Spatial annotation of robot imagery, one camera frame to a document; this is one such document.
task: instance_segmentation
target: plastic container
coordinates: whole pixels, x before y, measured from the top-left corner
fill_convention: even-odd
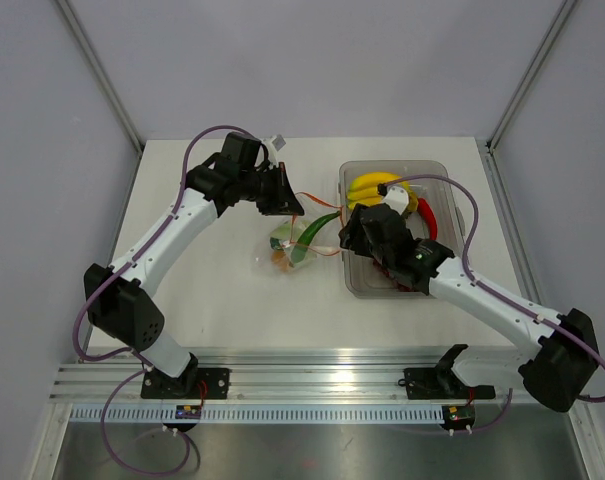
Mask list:
[[[346,191],[358,176],[369,172],[390,172],[397,175],[420,175],[425,173],[448,177],[444,165],[433,160],[366,160],[347,162],[340,167],[339,196],[342,205],[347,205]],[[463,221],[455,205],[451,186],[439,180],[422,179],[410,182],[418,197],[425,198],[438,223],[437,241],[460,255],[463,246]],[[351,212],[345,208],[345,221]],[[414,238],[428,238],[428,229],[416,212],[409,216],[407,226]],[[360,257],[353,252],[343,252],[344,277],[347,288],[358,298],[415,298],[424,295],[419,292],[402,292],[392,280],[384,276],[373,260]]]

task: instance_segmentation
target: gray wall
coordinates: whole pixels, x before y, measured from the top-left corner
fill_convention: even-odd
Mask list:
[[[0,0],[0,479],[19,478],[133,149],[48,0]]]
[[[578,7],[498,151],[546,298],[588,312],[605,356],[605,0]]]
[[[476,135],[560,0],[72,0],[145,138]]]

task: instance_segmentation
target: red chili pepper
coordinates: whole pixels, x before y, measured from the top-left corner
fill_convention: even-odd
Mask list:
[[[433,215],[433,210],[431,210],[431,206],[429,202],[427,202],[424,198],[418,198],[418,213],[426,223],[426,226],[429,228],[429,238],[431,240],[437,240],[438,238],[438,222],[435,220],[435,215]]]

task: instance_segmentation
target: white tabletop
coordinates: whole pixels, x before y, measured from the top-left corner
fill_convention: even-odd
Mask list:
[[[116,256],[125,252],[175,198],[188,141],[146,145]],[[219,151],[204,140],[191,166]],[[435,160],[478,201],[480,225],[471,249],[474,269],[519,293],[497,212],[473,138],[289,138],[278,155],[295,191],[337,203],[338,169],[350,160]],[[471,224],[466,198],[456,203]],[[508,345],[508,341],[453,305],[433,298],[357,299],[347,290],[340,256],[323,258],[294,274],[274,275],[256,264],[278,219],[254,205],[228,209],[198,236],[171,268],[154,301],[167,328],[187,347],[395,348]],[[119,342],[97,329],[91,347]]]

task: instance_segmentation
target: banana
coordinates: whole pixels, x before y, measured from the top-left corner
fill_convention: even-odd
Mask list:
[[[362,190],[349,190],[346,193],[346,198],[350,201],[354,202],[355,200],[360,200],[362,198],[375,197],[380,195],[378,193],[377,185],[374,187],[366,187]]]
[[[353,210],[358,203],[366,207],[372,207],[381,201],[382,197],[380,195],[376,195],[375,197],[360,198],[357,201],[349,202],[349,210]]]
[[[371,172],[364,175],[360,175],[355,178],[349,187],[346,194],[347,200],[349,200],[349,210],[353,210],[358,203],[371,207],[377,205],[382,201],[382,197],[378,194],[378,185],[381,183],[392,182],[400,178],[395,173],[388,172]],[[401,185],[407,192],[409,192],[409,205],[407,210],[414,212],[418,207],[418,197],[408,182],[401,182]]]
[[[397,180],[400,178],[399,175],[395,173],[388,172],[371,172],[365,173],[364,175],[360,175],[355,180],[351,182],[351,186],[349,187],[349,191],[362,190],[363,188],[368,187],[377,187],[381,183],[392,182],[393,180]]]

